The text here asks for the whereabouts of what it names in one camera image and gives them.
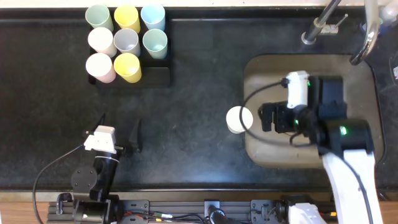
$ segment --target pink cup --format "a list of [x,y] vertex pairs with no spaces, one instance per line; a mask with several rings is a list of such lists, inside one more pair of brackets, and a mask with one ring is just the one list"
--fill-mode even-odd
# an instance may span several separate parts
[[103,83],[110,83],[116,78],[112,60],[104,53],[96,53],[86,61],[87,72]]

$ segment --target black countertop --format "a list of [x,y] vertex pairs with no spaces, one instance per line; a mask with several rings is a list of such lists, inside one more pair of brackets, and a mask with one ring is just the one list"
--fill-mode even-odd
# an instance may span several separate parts
[[[163,89],[104,90],[87,82],[84,9],[2,10],[0,18],[0,189],[30,190],[38,172],[84,139],[106,112],[126,139],[142,118],[143,152],[123,157],[113,190],[328,190],[324,170],[270,169],[253,163],[227,111],[243,102],[243,68],[261,54],[352,54],[363,43],[363,9],[349,9],[336,36],[300,40],[320,9],[168,9],[172,84]],[[336,22],[346,9],[337,11]],[[379,38],[366,59],[376,74],[387,156],[377,185],[398,185],[398,29]],[[40,190],[70,189],[72,172],[93,162],[81,150],[50,168]]]

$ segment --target cup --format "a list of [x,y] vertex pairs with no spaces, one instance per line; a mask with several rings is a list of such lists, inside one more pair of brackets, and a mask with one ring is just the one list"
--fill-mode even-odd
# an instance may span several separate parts
[[116,78],[112,60],[104,53],[95,53],[86,61],[87,72],[103,83],[110,83]]
[[94,5],[86,10],[86,20],[93,27],[105,27],[113,32],[113,23],[108,7]]
[[141,30],[138,11],[132,5],[119,6],[114,12],[114,20],[122,29],[133,29],[137,33]]
[[163,59],[167,55],[167,36],[159,29],[148,30],[142,38],[144,47],[154,59]]
[[139,56],[141,53],[138,34],[132,29],[121,29],[114,35],[114,45],[122,53],[132,53]]
[[149,30],[165,28],[165,10],[160,4],[144,6],[141,9],[141,18]]
[[[241,108],[241,106],[235,106],[226,114],[226,124],[228,125],[228,129],[234,134],[239,134],[245,131],[241,124],[241,120],[239,119]],[[253,115],[249,109],[243,108],[242,119],[245,127],[249,129],[253,124]]]
[[98,53],[104,53],[109,57],[116,55],[116,47],[113,45],[113,34],[105,27],[93,29],[88,34],[88,44]]
[[136,83],[141,79],[141,67],[137,56],[124,53],[114,61],[115,71],[129,83]]

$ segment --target white wall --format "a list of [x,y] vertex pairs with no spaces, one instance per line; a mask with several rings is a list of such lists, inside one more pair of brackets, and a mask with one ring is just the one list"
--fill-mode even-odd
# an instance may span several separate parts
[[[330,0],[0,0],[0,7],[109,7],[131,3],[143,6],[153,2],[163,6],[326,6]],[[385,5],[391,0],[378,0]],[[342,0],[340,6],[362,6],[363,0]]]

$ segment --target faucet handle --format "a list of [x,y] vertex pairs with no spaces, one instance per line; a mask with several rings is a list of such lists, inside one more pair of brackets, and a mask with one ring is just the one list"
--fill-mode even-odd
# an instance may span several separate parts
[[345,14],[344,17],[337,24],[327,24],[325,25],[320,35],[336,35],[338,33],[338,26],[348,17],[348,14]]

